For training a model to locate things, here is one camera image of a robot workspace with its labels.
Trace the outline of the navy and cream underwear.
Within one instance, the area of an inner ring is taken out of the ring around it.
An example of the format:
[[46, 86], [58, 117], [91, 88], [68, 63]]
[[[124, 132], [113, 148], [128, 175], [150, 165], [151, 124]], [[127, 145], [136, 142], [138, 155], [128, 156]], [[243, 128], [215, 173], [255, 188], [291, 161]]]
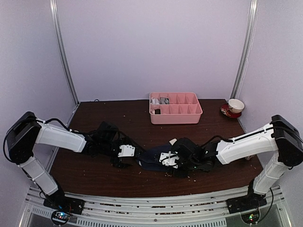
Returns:
[[139, 158], [137, 158], [136, 162], [144, 170], [171, 172], [170, 167], [164, 166], [159, 162], [159, 157], [161, 153], [168, 153], [169, 151], [173, 153], [171, 149], [176, 141], [177, 139], [172, 139], [164, 145], [157, 146], [147, 150]]

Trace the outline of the grey boxer briefs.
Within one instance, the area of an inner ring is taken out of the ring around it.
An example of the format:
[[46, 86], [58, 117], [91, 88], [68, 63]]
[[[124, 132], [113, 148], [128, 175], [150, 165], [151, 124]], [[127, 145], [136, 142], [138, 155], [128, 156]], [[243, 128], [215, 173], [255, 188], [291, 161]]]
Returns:
[[160, 97], [159, 98], [160, 105], [169, 105], [170, 101], [168, 97]]

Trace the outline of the pink divided organizer box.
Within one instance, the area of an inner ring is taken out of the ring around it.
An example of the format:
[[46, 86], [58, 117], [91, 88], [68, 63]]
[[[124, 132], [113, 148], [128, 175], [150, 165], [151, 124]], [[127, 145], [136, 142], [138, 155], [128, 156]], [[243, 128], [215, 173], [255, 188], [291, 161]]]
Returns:
[[[170, 104], [152, 105], [152, 97], [168, 97]], [[160, 109], [161, 114], [154, 114], [154, 109]], [[152, 124], [197, 124], [203, 110], [193, 92], [151, 92], [149, 113]]]

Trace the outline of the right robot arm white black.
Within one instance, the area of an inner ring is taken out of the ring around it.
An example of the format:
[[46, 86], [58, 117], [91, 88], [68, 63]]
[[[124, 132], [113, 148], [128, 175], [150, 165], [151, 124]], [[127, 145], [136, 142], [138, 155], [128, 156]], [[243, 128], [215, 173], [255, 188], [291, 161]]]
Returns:
[[189, 170], [210, 171], [216, 162], [227, 165], [235, 160], [261, 153], [273, 156], [262, 172], [251, 180], [245, 196], [226, 201], [229, 213], [257, 209], [266, 205], [265, 195], [287, 171], [303, 161], [303, 140], [299, 131], [280, 115], [253, 132], [230, 139], [215, 135], [203, 145], [188, 138], [172, 143], [166, 158], [160, 162], [185, 175]]

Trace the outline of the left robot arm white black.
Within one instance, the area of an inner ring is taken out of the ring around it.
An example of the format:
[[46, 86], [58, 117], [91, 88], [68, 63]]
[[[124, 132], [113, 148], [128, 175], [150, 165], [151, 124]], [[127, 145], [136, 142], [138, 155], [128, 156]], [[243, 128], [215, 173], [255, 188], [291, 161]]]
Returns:
[[109, 122], [102, 122], [96, 130], [81, 132], [68, 128], [57, 118], [44, 121], [33, 112], [22, 115], [4, 136], [4, 157], [21, 168], [37, 185], [45, 196], [44, 206], [69, 215], [80, 215], [85, 202], [65, 195], [60, 184], [35, 156], [34, 147], [38, 144], [92, 157], [106, 155], [110, 157], [111, 164], [118, 168], [129, 167], [129, 164], [122, 162], [122, 158], [139, 158], [145, 151]]

